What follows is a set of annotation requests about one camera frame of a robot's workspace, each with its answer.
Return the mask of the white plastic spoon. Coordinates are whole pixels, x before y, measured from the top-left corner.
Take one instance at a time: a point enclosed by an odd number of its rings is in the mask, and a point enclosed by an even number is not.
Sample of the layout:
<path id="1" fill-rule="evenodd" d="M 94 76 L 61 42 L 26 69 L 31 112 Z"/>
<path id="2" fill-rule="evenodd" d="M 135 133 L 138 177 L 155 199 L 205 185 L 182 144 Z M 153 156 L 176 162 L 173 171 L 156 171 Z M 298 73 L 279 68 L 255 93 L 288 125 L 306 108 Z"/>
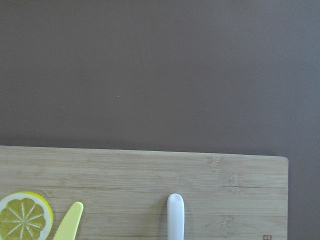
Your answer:
<path id="1" fill-rule="evenodd" d="M 167 199 L 167 239 L 184 240 L 185 204 L 182 196 L 171 194 Z"/>

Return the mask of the bamboo cutting board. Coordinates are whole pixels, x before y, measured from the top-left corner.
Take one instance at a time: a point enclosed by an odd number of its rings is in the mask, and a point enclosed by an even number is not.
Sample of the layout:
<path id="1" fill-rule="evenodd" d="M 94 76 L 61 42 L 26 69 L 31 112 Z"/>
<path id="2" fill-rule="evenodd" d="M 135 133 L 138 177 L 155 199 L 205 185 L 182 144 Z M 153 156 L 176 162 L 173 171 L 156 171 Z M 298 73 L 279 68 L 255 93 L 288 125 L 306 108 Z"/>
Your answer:
<path id="1" fill-rule="evenodd" d="M 288 160 L 278 156 L 2 146 L 0 195 L 29 191 L 54 227 L 73 202 L 79 240 L 164 240 L 167 198 L 184 199 L 187 240 L 285 240 Z"/>

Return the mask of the yellow plastic knife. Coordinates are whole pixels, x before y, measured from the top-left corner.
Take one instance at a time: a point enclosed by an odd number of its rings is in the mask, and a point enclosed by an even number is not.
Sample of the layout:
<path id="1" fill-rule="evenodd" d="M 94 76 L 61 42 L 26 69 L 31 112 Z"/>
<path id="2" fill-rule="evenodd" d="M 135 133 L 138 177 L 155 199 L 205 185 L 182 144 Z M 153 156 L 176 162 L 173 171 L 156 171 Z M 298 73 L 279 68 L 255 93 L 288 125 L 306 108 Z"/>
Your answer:
<path id="1" fill-rule="evenodd" d="M 75 240 L 83 210 L 84 205 L 82 202 L 74 202 L 59 224 L 53 239 Z"/>

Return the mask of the lemon slice far side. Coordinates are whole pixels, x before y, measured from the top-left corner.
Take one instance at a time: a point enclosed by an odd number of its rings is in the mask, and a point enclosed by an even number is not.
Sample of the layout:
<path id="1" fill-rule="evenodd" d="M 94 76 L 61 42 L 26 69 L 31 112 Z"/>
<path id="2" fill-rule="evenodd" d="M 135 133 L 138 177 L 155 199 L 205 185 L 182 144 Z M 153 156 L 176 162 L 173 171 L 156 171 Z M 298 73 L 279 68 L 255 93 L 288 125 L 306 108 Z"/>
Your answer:
<path id="1" fill-rule="evenodd" d="M 51 206 L 39 194 L 20 191 L 0 200 L 2 240 L 45 240 L 53 222 Z"/>

